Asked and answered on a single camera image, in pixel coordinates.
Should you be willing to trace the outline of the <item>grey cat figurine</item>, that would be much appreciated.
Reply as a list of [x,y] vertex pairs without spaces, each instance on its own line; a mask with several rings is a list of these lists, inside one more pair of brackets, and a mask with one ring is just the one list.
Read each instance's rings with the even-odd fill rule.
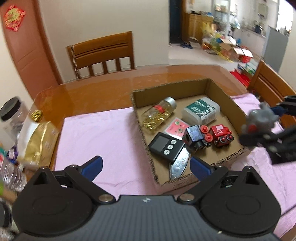
[[243,134],[269,132],[279,119],[280,116],[275,114],[266,102],[261,102],[259,109],[252,109],[248,113],[241,130]]

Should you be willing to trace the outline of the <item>red toy train engine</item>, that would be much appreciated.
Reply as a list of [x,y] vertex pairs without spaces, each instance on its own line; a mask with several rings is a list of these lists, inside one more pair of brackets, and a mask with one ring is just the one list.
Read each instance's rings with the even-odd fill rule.
[[234,140],[234,136],[228,127],[223,124],[211,126],[210,128],[206,125],[199,127],[206,147],[210,147],[212,144],[217,148],[222,148],[230,145]]

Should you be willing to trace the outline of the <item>black blue toy train car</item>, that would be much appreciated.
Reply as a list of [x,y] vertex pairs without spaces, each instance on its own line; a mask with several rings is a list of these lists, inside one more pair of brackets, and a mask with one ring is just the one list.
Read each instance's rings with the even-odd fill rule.
[[192,152],[206,148],[200,125],[189,126],[183,135],[183,141]]

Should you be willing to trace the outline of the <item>black digital timer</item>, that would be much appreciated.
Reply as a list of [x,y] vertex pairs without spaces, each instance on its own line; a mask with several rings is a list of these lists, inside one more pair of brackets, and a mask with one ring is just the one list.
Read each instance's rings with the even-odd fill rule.
[[185,147],[182,140],[178,140],[170,135],[158,132],[153,140],[149,143],[149,150],[170,163],[174,163],[177,157]]

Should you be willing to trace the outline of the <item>pink card box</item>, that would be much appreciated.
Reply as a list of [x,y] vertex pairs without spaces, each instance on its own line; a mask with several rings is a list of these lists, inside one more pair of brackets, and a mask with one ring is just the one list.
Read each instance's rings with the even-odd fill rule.
[[178,140],[182,140],[185,130],[188,127],[189,125],[186,122],[179,118],[174,118],[173,121],[166,127],[164,132],[167,135],[177,138]]

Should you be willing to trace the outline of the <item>white green-label plastic box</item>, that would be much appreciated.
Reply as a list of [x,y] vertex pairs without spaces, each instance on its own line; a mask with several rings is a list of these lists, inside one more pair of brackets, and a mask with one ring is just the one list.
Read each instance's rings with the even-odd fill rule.
[[203,97],[186,106],[182,111],[182,120],[187,124],[208,125],[217,119],[220,105],[208,97]]

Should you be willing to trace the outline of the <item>yellow capsule pill bottle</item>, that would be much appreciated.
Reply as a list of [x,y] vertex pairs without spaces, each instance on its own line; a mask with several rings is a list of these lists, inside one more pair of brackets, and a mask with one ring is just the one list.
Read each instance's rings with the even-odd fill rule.
[[154,104],[142,114],[142,126],[148,131],[155,131],[176,109],[177,103],[172,97],[166,97]]

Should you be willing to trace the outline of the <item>clear plastic jar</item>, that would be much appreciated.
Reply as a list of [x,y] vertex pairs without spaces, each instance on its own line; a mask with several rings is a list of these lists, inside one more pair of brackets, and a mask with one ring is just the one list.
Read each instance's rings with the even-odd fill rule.
[[232,166],[232,171],[242,171],[244,167],[255,167],[256,164],[254,162],[248,160],[237,160],[235,161]]

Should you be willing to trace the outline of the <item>brown cardboard box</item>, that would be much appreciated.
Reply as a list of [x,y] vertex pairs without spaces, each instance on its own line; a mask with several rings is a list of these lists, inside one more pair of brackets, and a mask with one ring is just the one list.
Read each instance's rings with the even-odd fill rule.
[[158,193],[195,183],[194,159],[225,165],[250,153],[239,142],[245,113],[210,79],[136,90],[131,98]]

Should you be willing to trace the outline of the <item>plastic water bottle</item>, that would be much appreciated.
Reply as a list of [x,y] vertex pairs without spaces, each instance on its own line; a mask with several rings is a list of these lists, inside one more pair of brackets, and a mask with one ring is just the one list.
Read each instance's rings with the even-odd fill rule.
[[21,192],[26,184],[25,174],[1,153],[1,180],[13,191]]

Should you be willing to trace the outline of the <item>black-lid clear jar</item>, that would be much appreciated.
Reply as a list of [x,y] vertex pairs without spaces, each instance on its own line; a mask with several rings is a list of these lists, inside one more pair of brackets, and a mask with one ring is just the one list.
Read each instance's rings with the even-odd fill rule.
[[4,132],[1,142],[5,149],[18,141],[28,112],[26,104],[18,96],[12,97],[1,107],[1,131]]

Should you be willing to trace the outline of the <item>wooden chair behind table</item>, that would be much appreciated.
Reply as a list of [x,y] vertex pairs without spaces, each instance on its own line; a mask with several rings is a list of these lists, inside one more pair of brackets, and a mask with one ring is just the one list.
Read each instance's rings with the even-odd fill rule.
[[129,58],[131,70],[135,69],[132,31],[104,36],[66,47],[76,80],[81,79],[79,70],[88,68],[94,77],[93,65],[101,64],[103,74],[108,74],[108,61],[115,61],[117,72],[121,72],[120,59]]

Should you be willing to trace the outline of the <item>wooden cabinet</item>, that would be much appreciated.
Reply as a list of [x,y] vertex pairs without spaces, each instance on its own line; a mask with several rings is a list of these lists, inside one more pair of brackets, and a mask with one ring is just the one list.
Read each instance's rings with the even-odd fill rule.
[[214,17],[186,13],[183,20],[183,41],[189,42],[189,40],[194,39],[197,40],[199,44],[201,44],[203,37],[203,29],[206,26],[211,27],[214,21]]

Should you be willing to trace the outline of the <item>brown wooden door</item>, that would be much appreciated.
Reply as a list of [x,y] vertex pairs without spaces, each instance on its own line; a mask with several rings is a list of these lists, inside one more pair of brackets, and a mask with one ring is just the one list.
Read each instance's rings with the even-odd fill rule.
[[[26,11],[17,32],[4,26],[4,14],[12,4]],[[45,33],[38,1],[6,1],[1,6],[1,24],[14,65],[32,99],[63,83]]]

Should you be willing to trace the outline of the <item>red door decoration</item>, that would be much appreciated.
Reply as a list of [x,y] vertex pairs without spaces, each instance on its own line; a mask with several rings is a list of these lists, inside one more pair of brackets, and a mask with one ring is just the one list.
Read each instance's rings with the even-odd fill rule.
[[17,32],[25,15],[26,11],[19,8],[18,6],[15,6],[14,4],[10,5],[4,14],[4,26],[6,29]]

